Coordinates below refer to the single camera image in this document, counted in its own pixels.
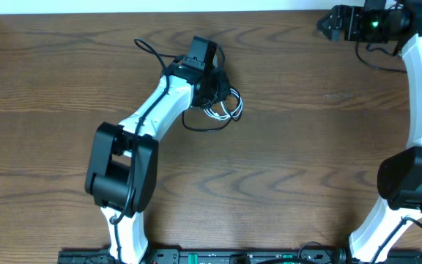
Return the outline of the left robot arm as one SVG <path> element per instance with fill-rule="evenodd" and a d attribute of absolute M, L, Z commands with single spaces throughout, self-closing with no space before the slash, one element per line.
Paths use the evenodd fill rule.
<path fill-rule="evenodd" d="M 187 54 L 170 58 L 143 105 L 119 124 L 103 122 L 95 131 L 84 189 L 108 224 L 108 263 L 140 263 L 148 250 L 144 211 L 155 190 L 159 143 L 175 119 L 188 109 L 224 125 L 242 116 L 243 100 L 223 69 L 219 44 L 195 36 Z"/>

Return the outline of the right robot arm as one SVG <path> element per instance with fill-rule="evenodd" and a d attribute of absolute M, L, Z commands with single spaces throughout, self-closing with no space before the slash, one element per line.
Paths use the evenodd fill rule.
<path fill-rule="evenodd" d="M 407 75 L 410 131 L 406 150 L 385 159 L 377 173 L 379 196 L 364 222 L 334 251 L 332 263 L 413 263 L 421 252 L 391 252 L 412 224 L 422 229 L 422 1 L 366 1 L 336 5 L 318 20 L 329 40 L 380 45 L 396 42 Z"/>

